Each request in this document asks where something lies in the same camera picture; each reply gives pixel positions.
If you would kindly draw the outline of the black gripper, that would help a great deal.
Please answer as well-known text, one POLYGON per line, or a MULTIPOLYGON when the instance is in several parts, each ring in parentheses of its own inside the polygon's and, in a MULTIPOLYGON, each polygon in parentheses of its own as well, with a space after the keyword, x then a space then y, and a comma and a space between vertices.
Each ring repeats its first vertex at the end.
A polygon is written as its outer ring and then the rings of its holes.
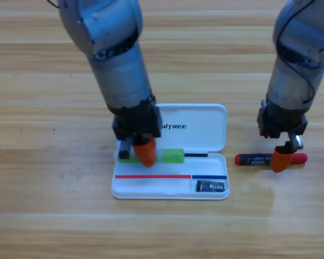
POLYGON ((289 137, 283 146, 274 149, 270 162, 273 172, 284 171, 291 164, 294 151, 303 149, 301 136, 308 124, 306 112, 284 109, 269 100, 261 101, 257 117, 259 134, 265 138, 278 139, 282 132, 286 132, 289 137))
POLYGON ((150 94, 134 107, 109 107, 114 114, 112 128, 120 141, 119 158, 129 159, 133 148, 138 161, 152 167, 156 161, 156 138, 161 137, 162 118, 156 98, 150 94))

